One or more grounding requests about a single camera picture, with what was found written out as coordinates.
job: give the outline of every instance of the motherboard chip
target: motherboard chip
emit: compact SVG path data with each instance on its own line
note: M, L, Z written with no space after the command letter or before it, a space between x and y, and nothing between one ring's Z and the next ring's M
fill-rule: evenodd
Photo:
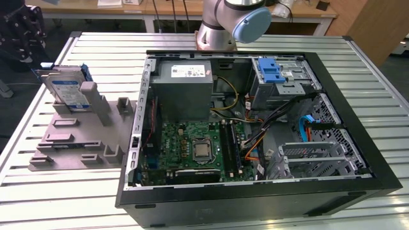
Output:
M212 160L212 142L209 138L197 138L193 142L193 160L207 164Z

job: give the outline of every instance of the yellow wire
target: yellow wire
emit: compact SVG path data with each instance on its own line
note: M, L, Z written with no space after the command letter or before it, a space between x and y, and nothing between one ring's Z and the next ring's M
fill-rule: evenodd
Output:
M235 98L235 102L232 105L229 105L228 107L223 107L223 108L211 108L211 110L227 110L229 108L233 108L235 105L237 104L237 101L239 101L239 93L237 93L237 90L235 88L235 86L231 84L231 82L224 78L224 77L220 77L217 76L219 78L224 79L224 81L228 83L228 85L232 87L232 89L235 90L235 94L236 94L236 98Z

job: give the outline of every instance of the ram slot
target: ram slot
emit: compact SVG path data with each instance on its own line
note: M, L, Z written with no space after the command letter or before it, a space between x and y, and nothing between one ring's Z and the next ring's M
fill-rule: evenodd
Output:
M236 168L237 168L239 174L241 174L243 170L241 170L239 143L236 139L236 130L235 130L235 126L232 124L229 125L231 125L231 135L229 136L232 137L232 148L233 148L235 159L236 159Z
M224 124L220 122L220 145L224 163L224 172L228 177L233 177L235 173L239 171L236 165L236 154L232 145L232 128L231 124Z

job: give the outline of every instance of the green motherboard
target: green motherboard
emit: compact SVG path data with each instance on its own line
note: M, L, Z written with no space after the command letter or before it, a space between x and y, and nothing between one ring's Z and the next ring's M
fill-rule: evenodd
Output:
M240 173L225 172L220 126L219 122L163 124L157 169L149 173L152 185L167 184L165 178L157 173L185 169L220 170L220 182L253 180L252 164L241 165ZM244 125L237 122L232 126L233 136L240 143L245 139Z

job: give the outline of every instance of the aluminum workbench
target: aluminum workbench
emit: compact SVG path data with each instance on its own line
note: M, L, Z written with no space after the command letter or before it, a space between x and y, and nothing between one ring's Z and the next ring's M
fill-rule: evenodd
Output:
M195 49L193 34L72 33L56 63L89 66L108 100L137 100L147 49ZM332 216L189 227L189 229L409 229L409 104L353 41L267 35L240 50L316 52L402 189ZM0 229L140 229L115 208L120 169L31 172L28 161L55 112L41 86L0 156Z

